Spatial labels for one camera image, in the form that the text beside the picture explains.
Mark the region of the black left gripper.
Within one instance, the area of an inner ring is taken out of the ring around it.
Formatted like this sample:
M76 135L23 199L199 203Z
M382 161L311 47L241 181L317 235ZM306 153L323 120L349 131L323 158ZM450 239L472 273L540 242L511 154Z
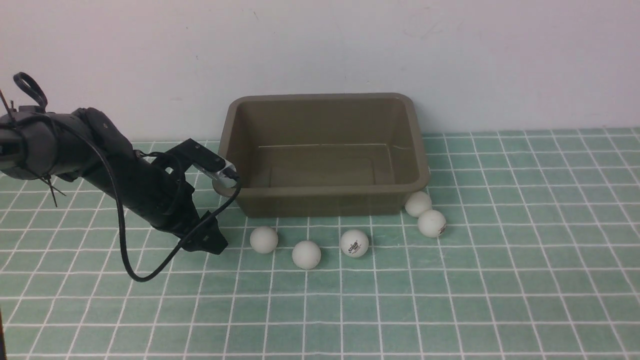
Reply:
M227 248L217 217L212 212L198 215L192 198L195 189L185 178L192 162L169 153L151 163L136 150L105 155L124 207L156 230L179 237L179 247L187 252L220 255Z

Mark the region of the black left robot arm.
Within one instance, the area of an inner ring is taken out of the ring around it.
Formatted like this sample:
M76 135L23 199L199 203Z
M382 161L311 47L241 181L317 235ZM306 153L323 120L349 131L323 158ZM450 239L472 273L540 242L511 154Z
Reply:
M212 176L223 163L190 138L148 162L94 108L60 114L22 106L1 117L2 173L19 180L82 178L151 227L182 239L188 252L219 255L228 245L217 219L199 215L194 187L185 179L190 167Z

